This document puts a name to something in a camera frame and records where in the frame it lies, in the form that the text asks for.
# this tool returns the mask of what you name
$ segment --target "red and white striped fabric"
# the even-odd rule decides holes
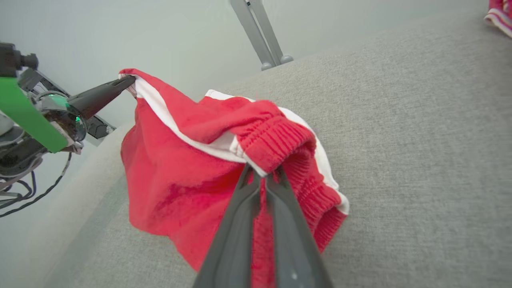
[[[136,77],[128,89],[137,100],[135,126],[121,146],[133,226],[168,236],[198,270],[244,163],[262,176],[282,165],[323,251],[349,203],[304,120],[270,101],[210,90],[196,103],[136,69],[122,70],[119,77],[125,75]],[[274,283],[271,218],[261,207],[254,221],[253,287]]]
[[[509,0],[489,0],[489,12],[485,21],[498,27],[508,37],[512,37],[512,9]]]

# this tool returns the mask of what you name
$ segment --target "robotic arm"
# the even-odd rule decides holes
[[[36,70],[37,66],[35,54],[22,55],[13,44],[0,43],[0,179],[4,181],[0,182],[0,196],[7,198],[0,199],[0,211],[35,194],[30,190],[23,196],[8,190],[28,173],[34,180],[33,170],[44,154],[66,151],[69,159],[71,153],[79,154],[88,120],[135,82],[133,76],[127,76],[72,97],[59,91],[25,94],[18,86],[18,71],[23,67]]]

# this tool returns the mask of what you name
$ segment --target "green plastic part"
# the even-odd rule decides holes
[[[57,153],[68,145],[66,138],[23,94],[16,78],[0,77],[0,110],[50,152]]]

